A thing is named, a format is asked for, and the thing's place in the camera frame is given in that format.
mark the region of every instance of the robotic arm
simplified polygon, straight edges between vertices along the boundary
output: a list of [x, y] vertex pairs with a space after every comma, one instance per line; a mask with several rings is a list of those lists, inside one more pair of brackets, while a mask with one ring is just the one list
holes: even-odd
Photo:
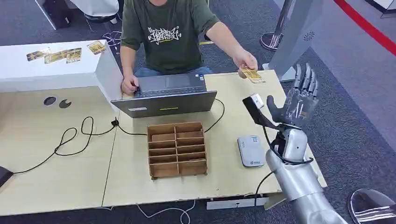
[[294, 88], [288, 94], [282, 108], [277, 108], [272, 96], [267, 98], [267, 106], [272, 119], [280, 123], [275, 126], [260, 111], [264, 106], [260, 96], [254, 94], [243, 100], [255, 123], [278, 130], [266, 154], [269, 168], [275, 174], [282, 192], [291, 203], [299, 223], [302, 224], [346, 224], [323, 195], [318, 175], [305, 158], [307, 136], [301, 126], [307, 122], [318, 103], [318, 82], [315, 72], [306, 65], [302, 76], [301, 66], [297, 65]]

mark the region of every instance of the jeans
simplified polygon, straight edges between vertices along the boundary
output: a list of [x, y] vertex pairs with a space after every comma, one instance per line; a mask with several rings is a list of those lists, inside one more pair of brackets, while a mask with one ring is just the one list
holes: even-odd
[[[208, 67], [200, 67], [200, 68], [186, 72], [186, 74], [191, 74], [191, 73], [206, 75], [206, 74], [212, 74], [213, 71], [210, 70]], [[162, 75], [162, 73], [160, 73], [159, 71], [156, 71], [156, 70], [151, 70], [151, 69], [142, 67], [137, 72], [135, 72], [134, 75], [136, 77], [149, 77], [149, 76], [160, 76], [160, 75]]]

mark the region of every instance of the light wood tabletop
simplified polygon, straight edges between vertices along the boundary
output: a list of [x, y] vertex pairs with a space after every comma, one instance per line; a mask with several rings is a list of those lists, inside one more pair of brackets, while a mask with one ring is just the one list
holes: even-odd
[[[270, 172], [267, 165], [261, 168], [246, 168], [242, 165], [237, 138], [243, 135], [258, 135], [262, 147], [268, 150], [262, 128], [250, 117], [242, 100], [259, 93], [265, 100], [273, 95], [278, 106], [283, 105], [285, 94], [274, 71], [260, 71], [266, 81], [253, 84], [241, 79], [237, 73], [205, 75], [208, 90], [217, 90], [217, 99], [225, 105], [221, 121], [205, 133], [208, 175], [158, 178], [151, 180], [148, 166], [148, 144], [145, 136], [130, 136], [117, 130], [103, 206], [141, 203], [160, 203], [200, 198], [243, 196], [254, 194], [260, 180]], [[267, 107], [262, 108], [271, 119]], [[201, 122], [204, 129], [210, 127], [221, 115], [222, 106], [215, 101], [209, 112], [168, 115], [132, 119], [120, 113], [120, 125], [127, 132], [147, 133], [147, 126]], [[276, 131], [269, 130], [274, 139]], [[307, 156], [313, 157], [308, 148]], [[312, 163], [323, 187], [326, 182], [316, 162]], [[259, 193], [281, 192], [276, 178], [267, 179]]]
[[[45, 106], [43, 101], [51, 96], [57, 97], [56, 103]], [[63, 99], [71, 101], [68, 108], [59, 107]], [[0, 166], [19, 172], [39, 164], [69, 127], [76, 127], [78, 134], [59, 152], [78, 152], [88, 140], [80, 132], [85, 117], [95, 119], [94, 133], [99, 133], [111, 128], [117, 115], [98, 87], [0, 93]], [[85, 132], [90, 128], [87, 120]], [[65, 139], [73, 134], [68, 132]], [[54, 155], [32, 171], [15, 174], [0, 188], [0, 216], [100, 207], [114, 136], [115, 130], [94, 136], [80, 154]]]

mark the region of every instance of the round metal base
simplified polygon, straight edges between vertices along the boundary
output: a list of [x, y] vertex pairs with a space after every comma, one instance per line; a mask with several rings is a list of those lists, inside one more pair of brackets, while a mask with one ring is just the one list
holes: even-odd
[[274, 32], [271, 33], [265, 33], [261, 36], [260, 38], [260, 44], [263, 48], [267, 49], [267, 50], [271, 50], [271, 51], [276, 51], [278, 50], [278, 46], [279, 43], [282, 41], [283, 39], [283, 34], [281, 34], [281, 37], [279, 38], [278, 44], [271, 46], [271, 42], [272, 42], [272, 37], [274, 36]]
[[348, 201], [348, 210], [356, 224], [396, 223], [396, 203], [376, 190], [355, 191]]

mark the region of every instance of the man's right hand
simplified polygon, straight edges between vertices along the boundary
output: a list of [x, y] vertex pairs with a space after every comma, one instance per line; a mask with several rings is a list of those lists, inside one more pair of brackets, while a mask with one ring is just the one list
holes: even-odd
[[137, 77], [134, 75], [124, 75], [124, 80], [122, 81], [121, 84], [121, 89], [124, 93], [128, 95], [132, 95], [133, 92], [137, 90], [137, 87], [139, 86], [139, 81], [137, 80]]

